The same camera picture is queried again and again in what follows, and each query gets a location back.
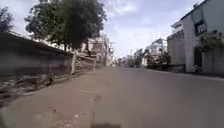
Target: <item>building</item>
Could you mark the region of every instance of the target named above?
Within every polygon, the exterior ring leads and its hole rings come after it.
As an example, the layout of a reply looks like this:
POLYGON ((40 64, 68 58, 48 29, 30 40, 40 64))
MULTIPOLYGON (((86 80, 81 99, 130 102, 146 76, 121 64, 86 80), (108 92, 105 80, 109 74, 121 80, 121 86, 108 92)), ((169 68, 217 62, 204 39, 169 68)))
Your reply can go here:
MULTIPOLYGON (((195 4, 194 9, 181 18, 184 28, 184 49, 186 71, 195 72, 201 65, 205 73, 212 72, 212 60, 209 55, 198 52, 195 47, 201 34, 218 30, 224 34, 224 0, 205 0, 200 5, 195 4)), ((215 55, 215 71, 224 73, 224 54, 215 55)))
MULTIPOLYGON (((89 39, 89 51, 91 53, 91 58, 95 59, 98 63, 103 63, 109 66, 113 63, 114 50, 109 39, 106 36, 101 36, 95 40, 89 39)), ((85 50, 85 44, 82 45, 83 56, 88 56, 87 50, 85 50)))
POLYGON ((150 54, 156 58, 163 52, 167 52, 167 41, 160 38, 152 42, 146 49, 148 49, 150 54))
POLYGON ((171 26, 173 28, 172 35, 167 38, 168 53, 172 65, 185 64, 184 51, 184 31, 181 21, 171 26))

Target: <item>sky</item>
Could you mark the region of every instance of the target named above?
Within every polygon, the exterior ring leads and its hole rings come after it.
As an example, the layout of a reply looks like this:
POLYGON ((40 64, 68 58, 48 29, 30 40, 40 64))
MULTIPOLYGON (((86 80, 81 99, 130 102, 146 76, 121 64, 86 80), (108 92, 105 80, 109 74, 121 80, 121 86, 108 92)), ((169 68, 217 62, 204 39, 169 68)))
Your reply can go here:
MULTIPOLYGON (((188 13, 195 3, 203 0, 99 0, 104 3, 107 21, 104 33, 113 42, 115 57, 123 57, 145 48, 158 38, 172 33, 172 24, 188 13)), ((24 18, 38 0, 0 0, 13 15, 13 31, 24 36, 24 18)))

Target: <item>green tree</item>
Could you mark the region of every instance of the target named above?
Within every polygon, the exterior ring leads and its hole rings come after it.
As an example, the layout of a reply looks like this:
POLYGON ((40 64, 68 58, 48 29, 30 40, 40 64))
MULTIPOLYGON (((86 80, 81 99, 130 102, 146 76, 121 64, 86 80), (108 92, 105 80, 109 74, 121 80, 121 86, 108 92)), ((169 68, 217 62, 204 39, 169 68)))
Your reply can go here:
POLYGON ((12 26, 12 15, 8 12, 8 7, 0 8, 0 32, 9 31, 12 26))
POLYGON ((224 48, 222 33, 214 30, 202 35, 199 39, 199 45, 196 47, 204 53, 212 54, 212 72, 214 73, 215 52, 224 48))
POLYGON ((77 49, 88 38, 100 36, 106 14, 98 0, 41 0, 25 19, 27 30, 37 39, 64 44, 73 49, 72 71, 75 72, 77 49))
POLYGON ((163 52, 157 59, 158 64, 170 64, 170 56, 167 52, 163 52))
POLYGON ((147 61, 147 66, 156 64, 155 58, 150 54, 149 49, 145 49, 143 56, 147 61))

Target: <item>asphalt road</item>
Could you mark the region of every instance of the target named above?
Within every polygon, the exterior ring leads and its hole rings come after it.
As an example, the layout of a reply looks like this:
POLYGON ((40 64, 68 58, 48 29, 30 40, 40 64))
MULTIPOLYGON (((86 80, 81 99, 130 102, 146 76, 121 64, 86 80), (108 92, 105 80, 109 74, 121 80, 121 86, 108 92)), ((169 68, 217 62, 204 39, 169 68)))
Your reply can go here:
POLYGON ((0 128, 223 128, 224 79, 110 67, 16 99, 0 115, 0 128))
POLYGON ((93 128, 224 127, 222 79, 132 68, 107 68, 102 78, 93 128))

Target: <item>concrete wall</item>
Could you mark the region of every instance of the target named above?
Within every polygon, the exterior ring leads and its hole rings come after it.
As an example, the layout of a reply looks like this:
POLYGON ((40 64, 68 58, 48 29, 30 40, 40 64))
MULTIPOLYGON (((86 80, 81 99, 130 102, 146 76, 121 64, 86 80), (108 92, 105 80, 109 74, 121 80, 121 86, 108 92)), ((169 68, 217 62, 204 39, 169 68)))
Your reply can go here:
POLYGON ((0 35, 0 76, 68 72, 72 54, 11 34, 0 35))
POLYGON ((194 72, 194 48, 197 45, 197 37, 195 36, 194 23, 191 15, 188 15, 182 20, 184 26, 184 50, 186 71, 194 72))
POLYGON ((184 32, 179 31, 167 38, 168 53, 172 65, 185 64, 184 32))
MULTIPOLYGON (((207 31, 211 32, 213 30, 218 30, 224 34, 224 1, 223 0, 205 0, 203 4, 200 5, 199 8, 189 13, 182 19, 182 23, 184 26, 184 41, 185 41, 185 54, 186 54, 186 71, 194 72, 194 48, 197 45, 198 37, 195 35, 194 22, 192 19, 192 13, 197 14, 198 9, 202 9, 203 20, 205 21, 207 31)), ((207 54, 203 56, 203 66, 210 65, 211 58, 205 57, 207 54)), ((218 63, 223 63, 224 59, 217 58, 220 61, 218 63)), ((209 73, 211 71, 210 66, 203 67, 204 72, 209 73)), ((217 65, 215 66, 215 70, 223 71, 224 66, 217 65)))

